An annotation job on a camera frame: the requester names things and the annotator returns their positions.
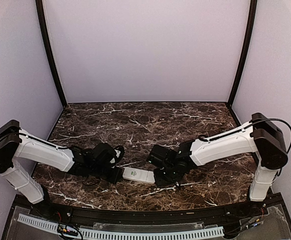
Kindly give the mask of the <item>white remote control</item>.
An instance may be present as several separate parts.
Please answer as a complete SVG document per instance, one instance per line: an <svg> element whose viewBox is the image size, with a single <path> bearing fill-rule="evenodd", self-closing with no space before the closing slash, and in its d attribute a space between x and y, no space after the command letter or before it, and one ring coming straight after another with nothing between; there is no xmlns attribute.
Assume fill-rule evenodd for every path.
<svg viewBox="0 0 291 240"><path fill-rule="evenodd" d="M149 170L125 167L122 177L124 180L130 180L146 184L155 184L154 172Z"/></svg>

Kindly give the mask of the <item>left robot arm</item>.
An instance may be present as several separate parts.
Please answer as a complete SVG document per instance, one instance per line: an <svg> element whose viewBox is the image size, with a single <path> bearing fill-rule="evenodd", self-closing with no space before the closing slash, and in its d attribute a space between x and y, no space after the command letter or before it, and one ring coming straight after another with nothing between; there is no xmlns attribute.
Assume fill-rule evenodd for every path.
<svg viewBox="0 0 291 240"><path fill-rule="evenodd" d="M123 146L99 143L94 148L60 146L35 137L20 127L17 120L10 120L0 128L0 175L4 177L45 218L56 214L56 206L50 203L48 193L17 161L28 159L54 167L74 176L101 178L116 184L123 175L117 167L125 154Z"/></svg>

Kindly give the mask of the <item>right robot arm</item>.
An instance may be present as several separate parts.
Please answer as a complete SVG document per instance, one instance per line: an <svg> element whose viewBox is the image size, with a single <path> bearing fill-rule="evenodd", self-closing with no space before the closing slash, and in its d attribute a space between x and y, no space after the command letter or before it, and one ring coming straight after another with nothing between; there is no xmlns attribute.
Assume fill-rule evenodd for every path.
<svg viewBox="0 0 291 240"><path fill-rule="evenodd" d="M234 155L254 153L258 164L249 187L248 200L241 205L240 212L251 217L260 209L274 179L288 163L291 144L286 145L282 130L275 122L286 124L282 119L267 118L262 113L252 114L244 124L211 136L182 142L177 150L155 144L147 162L156 168L153 171L157 187L179 182L185 174L207 163Z"/></svg>

